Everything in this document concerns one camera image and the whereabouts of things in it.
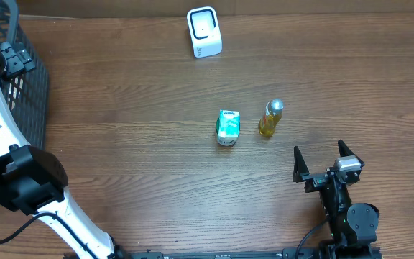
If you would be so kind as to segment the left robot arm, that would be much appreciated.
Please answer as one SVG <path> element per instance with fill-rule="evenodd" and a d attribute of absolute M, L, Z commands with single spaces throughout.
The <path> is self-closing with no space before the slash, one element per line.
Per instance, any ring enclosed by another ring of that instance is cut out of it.
<path fill-rule="evenodd" d="M 0 205 L 31 217 L 8 237 L 0 239 L 0 245 L 12 241 L 40 220 L 79 258 L 129 257 L 125 249 L 97 227 L 75 202 L 68 188 L 68 177 L 57 157 L 31 146 L 24 138 L 4 100 L 1 80 Z"/>

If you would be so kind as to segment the yellow liquid bottle silver cap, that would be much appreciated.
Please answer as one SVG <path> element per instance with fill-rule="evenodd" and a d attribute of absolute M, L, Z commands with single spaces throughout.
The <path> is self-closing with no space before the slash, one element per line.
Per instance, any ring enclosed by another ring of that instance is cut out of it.
<path fill-rule="evenodd" d="M 281 99 L 273 99 L 267 103 L 264 114 L 258 124 L 259 133 L 262 136 L 273 136 L 275 128 L 282 118 L 284 107 Z"/>

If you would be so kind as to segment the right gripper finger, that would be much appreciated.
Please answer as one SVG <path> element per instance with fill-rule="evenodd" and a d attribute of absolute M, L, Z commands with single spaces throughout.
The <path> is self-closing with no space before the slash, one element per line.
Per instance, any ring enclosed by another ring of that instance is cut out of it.
<path fill-rule="evenodd" d="M 339 154 L 341 157 L 355 156 L 356 159 L 359 161 L 360 166 L 362 168 L 365 166 L 364 161 L 359 156 L 357 156 L 353 151 L 351 151 L 343 140 L 338 140 L 337 144 L 338 144 Z"/>
<path fill-rule="evenodd" d="M 303 178 L 310 174 L 308 167 L 304 161 L 303 155 L 298 146 L 294 149 L 294 169 L 293 169 L 293 182 L 299 183 L 303 181 Z"/>

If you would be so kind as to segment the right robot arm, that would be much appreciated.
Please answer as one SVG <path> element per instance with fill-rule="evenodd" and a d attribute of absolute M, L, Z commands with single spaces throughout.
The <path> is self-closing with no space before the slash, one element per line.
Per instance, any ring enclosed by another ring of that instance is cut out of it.
<path fill-rule="evenodd" d="M 371 244 L 377 240 L 380 211 L 373 204 L 353 203 L 348 187 L 360 180 L 364 161 L 355 155 L 343 140 L 338 141 L 340 157 L 324 173 L 310 173 L 300 149 L 295 146 L 293 181 L 305 184 L 305 192 L 318 192 L 325 211 L 325 219 L 310 230 L 293 253 L 294 258 L 381 258 L 379 248 Z M 308 238 L 325 224 L 331 232 L 330 240 L 322 240 L 318 247 L 303 249 Z"/>

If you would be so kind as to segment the teal tissue pack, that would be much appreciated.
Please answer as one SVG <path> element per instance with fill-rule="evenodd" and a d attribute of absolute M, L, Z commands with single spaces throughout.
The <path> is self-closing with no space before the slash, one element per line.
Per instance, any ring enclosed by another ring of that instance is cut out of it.
<path fill-rule="evenodd" d="M 240 133 L 240 113 L 238 111 L 221 110 L 215 127 L 216 140 L 220 145 L 232 146 Z"/>

